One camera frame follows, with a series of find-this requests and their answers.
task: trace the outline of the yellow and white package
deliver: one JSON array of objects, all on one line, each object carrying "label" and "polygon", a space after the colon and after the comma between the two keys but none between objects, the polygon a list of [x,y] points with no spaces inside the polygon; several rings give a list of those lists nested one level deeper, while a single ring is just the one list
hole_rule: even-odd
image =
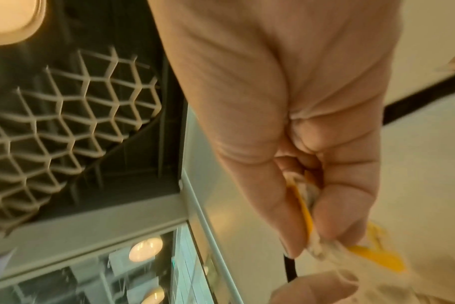
[{"label": "yellow and white package", "polygon": [[[338,241],[322,239],[316,231],[310,210],[320,189],[306,173],[284,174],[287,186],[300,204],[308,234],[307,250],[323,270],[336,270],[340,279],[358,287],[357,292],[344,302],[435,304],[455,303],[455,292],[419,277],[394,249],[388,232],[369,222],[366,235],[358,245],[344,247]],[[344,271],[356,280],[344,275]]]}]

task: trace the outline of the black strip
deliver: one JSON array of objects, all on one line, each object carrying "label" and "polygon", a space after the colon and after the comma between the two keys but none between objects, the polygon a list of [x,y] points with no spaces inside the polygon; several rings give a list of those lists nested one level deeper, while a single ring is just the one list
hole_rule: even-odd
[{"label": "black strip", "polygon": [[[388,125],[404,116],[433,103],[434,101],[455,93],[455,75],[436,83],[424,90],[418,91],[384,107],[382,125]],[[296,261],[284,256],[284,269],[287,281],[291,282],[298,277]]]}]

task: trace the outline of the fingernail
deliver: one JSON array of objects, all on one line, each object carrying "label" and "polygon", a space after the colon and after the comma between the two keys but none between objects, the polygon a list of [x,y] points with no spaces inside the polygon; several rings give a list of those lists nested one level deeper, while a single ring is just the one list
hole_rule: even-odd
[{"label": "fingernail", "polygon": [[284,256],[285,256],[285,257],[288,257],[288,258],[291,258],[291,257],[289,256],[289,254],[288,254],[288,250],[286,249],[286,246],[284,245],[283,240],[282,240],[282,239],[279,239],[279,241],[281,242],[282,248],[283,248],[283,250],[284,250]]}]

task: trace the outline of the hexagonal lattice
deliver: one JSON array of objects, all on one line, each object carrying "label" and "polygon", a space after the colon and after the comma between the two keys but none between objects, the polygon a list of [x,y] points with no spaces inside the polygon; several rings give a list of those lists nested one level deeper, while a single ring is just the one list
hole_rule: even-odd
[{"label": "hexagonal lattice", "polygon": [[17,88],[1,106],[0,229],[28,220],[80,174],[79,155],[102,157],[161,110],[158,80],[136,57],[78,50],[74,61],[76,72],[46,67],[44,88]]}]

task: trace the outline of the round ceiling lamp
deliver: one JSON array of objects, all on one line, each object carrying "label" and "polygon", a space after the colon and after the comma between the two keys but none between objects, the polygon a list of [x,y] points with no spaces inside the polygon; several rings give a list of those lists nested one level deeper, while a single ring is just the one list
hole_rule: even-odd
[{"label": "round ceiling lamp", "polygon": [[0,0],[0,45],[23,41],[43,23],[47,0]]},{"label": "round ceiling lamp", "polygon": [[149,238],[137,243],[129,252],[129,260],[143,262],[154,257],[163,248],[163,240],[158,237]]},{"label": "round ceiling lamp", "polygon": [[157,287],[149,293],[149,295],[141,302],[141,304],[159,304],[164,300],[164,290],[162,287]]}]

